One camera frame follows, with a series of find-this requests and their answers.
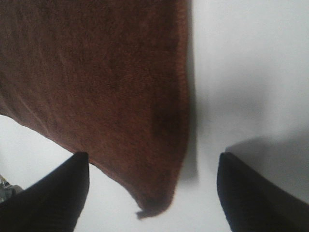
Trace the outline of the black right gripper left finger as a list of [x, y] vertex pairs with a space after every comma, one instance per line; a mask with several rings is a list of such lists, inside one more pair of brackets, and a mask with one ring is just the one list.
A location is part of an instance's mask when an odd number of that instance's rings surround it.
[[2, 232], [72, 232], [89, 190], [88, 154], [75, 153], [23, 190], [0, 179]]

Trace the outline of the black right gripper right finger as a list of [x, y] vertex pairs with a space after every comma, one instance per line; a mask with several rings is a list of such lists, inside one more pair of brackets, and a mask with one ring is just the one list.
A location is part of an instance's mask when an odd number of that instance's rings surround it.
[[262, 177], [232, 153], [219, 157], [217, 192], [233, 232], [309, 230], [309, 205]]

